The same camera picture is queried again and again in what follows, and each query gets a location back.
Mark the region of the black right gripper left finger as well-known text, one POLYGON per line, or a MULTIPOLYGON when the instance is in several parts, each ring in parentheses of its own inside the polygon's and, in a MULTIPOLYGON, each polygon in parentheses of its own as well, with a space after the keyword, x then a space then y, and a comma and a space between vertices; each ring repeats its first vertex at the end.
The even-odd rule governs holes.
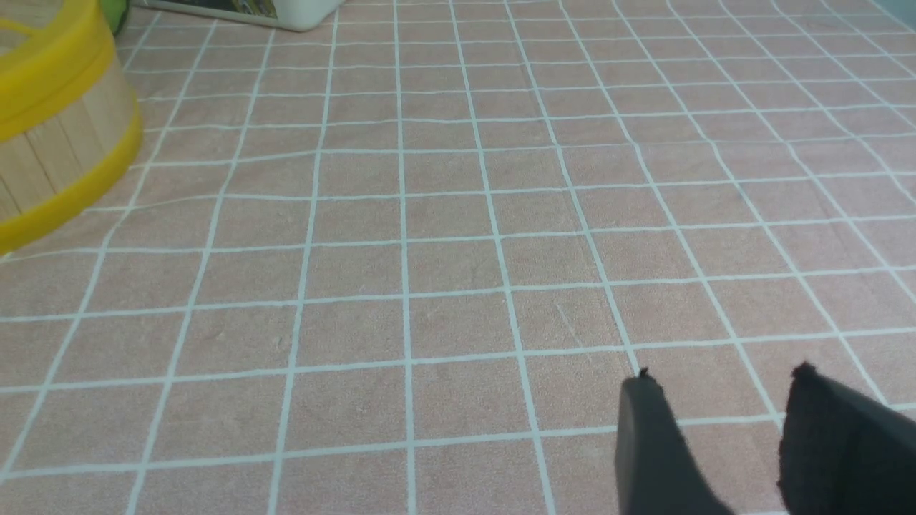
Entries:
POLYGON ((732 513, 703 477, 647 368, 620 386, 616 494, 621 514, 732 513))

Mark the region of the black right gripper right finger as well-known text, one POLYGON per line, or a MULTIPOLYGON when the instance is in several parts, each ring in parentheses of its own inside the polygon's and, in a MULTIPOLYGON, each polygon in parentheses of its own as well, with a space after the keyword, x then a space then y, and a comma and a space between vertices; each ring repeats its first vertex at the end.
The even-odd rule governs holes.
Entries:
POLYGON ((792 372, 779 481, 791 514, 912 514, 915 423, 804 362, 792 372))

